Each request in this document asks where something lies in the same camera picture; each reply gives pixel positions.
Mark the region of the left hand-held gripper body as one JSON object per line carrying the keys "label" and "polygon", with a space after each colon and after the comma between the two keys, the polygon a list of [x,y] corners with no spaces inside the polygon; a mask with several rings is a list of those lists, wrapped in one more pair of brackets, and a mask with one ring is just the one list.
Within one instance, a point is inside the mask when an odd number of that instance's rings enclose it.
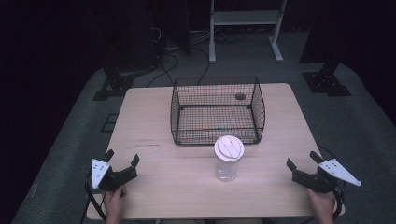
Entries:
{"label": "left hand-held gripper body", "polygon": [[108,162],[92,159],[92,187],[94,189],[116,190],[136,177],[137,172],[133,166],[114,172]]}

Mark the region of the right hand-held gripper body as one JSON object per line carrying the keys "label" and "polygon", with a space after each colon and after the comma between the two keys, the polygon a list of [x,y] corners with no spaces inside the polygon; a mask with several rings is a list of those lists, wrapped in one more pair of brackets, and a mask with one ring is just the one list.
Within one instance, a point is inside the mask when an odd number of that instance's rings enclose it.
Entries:
{"label": "right hand-held gripper body", "polygon": [[346,181],[358,187],[361,185],[361,182],[337,159],[320,163],[315,174],[309,174],[296,169],[292,172],[291,180],[318,193],[334,191],[339,180]]}

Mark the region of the clear cup with white lid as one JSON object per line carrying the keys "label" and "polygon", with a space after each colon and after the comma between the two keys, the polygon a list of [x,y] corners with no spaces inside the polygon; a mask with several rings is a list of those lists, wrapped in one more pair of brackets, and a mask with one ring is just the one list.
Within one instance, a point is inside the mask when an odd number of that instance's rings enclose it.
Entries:
{"label": "clear cup with white lid", "polygon": [[245,153],[244,144],[235,136],[224,135],[216,141],[214,153],[217,160],[217,178],[223,182],[234,180],[238,164]]}

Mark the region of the black wire mesh basket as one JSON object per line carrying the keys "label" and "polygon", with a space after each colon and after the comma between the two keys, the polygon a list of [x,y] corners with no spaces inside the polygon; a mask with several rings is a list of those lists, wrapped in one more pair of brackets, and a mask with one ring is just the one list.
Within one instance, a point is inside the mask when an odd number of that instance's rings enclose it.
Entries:
{"label": "black wire mesh basket", "polygon": [[[237,93],[245,100],[237,100]],[[213,145],[224,135],[258,144],[265,104],[256,77],[179,78],[174,82],[170,129],[179,146]]]}

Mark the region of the person's left hand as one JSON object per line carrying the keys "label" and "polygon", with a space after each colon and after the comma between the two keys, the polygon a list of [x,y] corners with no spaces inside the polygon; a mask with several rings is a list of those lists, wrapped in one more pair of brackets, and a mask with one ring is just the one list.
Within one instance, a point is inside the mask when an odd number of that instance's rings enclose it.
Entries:
{"label": "person's left hand", "polygon": [[123,200],[126,194],[124,186],[115,191],[106,191],[104,194],[104,204],[106,209],[106,224],[120,224],[123,219]]}

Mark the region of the person's right hand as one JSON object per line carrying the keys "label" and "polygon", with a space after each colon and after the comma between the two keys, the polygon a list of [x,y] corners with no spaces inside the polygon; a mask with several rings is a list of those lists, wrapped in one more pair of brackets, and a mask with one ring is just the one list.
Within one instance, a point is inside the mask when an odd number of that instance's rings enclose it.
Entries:
{"label": "person's right hand", "polygon": [[312,189],[307,189],[306,191],[317,223],[334,224],[333,209],[335,206],[335,196],[333,193],[317,193]]}

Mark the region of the black stand base with brackets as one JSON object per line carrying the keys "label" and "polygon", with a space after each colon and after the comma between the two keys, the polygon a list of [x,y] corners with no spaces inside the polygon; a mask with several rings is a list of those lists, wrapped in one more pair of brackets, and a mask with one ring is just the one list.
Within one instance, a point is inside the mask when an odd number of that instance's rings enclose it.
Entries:
{"label": "black stand base with brackets", "polygon": [[94,101],[105,101],[109,97],[123,97],[132,88],[134,75],[123,76],[117,70],[116,62],[112,60],[103,61],[103,70],[106,80],[101,90],[93,96]]}

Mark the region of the black stand base plate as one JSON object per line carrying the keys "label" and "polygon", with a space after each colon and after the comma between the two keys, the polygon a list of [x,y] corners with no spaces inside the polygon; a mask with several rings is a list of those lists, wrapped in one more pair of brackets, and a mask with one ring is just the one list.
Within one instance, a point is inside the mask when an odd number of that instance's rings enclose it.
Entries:
{"label": "black stand base plate", "polygon": [[327,93],[331,97],[350,96],[348,88],[335,75],[339,63],[326,62],[319,71],[302,72],[305,82],[313,93]]}

